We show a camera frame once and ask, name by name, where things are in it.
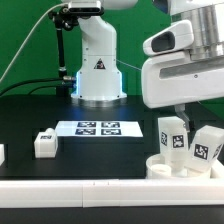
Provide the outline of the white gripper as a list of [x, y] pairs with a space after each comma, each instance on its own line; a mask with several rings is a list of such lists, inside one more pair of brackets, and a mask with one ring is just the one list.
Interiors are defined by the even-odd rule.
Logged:
[[145, 105], [175, 105], [189, 132], [184, 103], [224, 97], [224, 57], [193, 62], [184, 51], [155, 56], [143, 64], [141, 83]]

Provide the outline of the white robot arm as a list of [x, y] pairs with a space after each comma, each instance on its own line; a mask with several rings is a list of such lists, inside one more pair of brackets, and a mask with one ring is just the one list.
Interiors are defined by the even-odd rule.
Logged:
[[149, 108], [173, 106], [190, 129], [187, 103], [224, 97], [224, 0], [152, 4], [171, 17], [171, 25], [143, 43], [143, 102]]

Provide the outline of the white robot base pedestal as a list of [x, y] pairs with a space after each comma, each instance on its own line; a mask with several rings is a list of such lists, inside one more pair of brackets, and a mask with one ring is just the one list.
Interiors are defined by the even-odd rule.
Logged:
[[124, 101], [122, 73], [117, 68], [117, 33], [100, 16], [79, 18], [82, 33], [82, 66], [76, 73], [71, 97], [91, 107], [107, 107]]

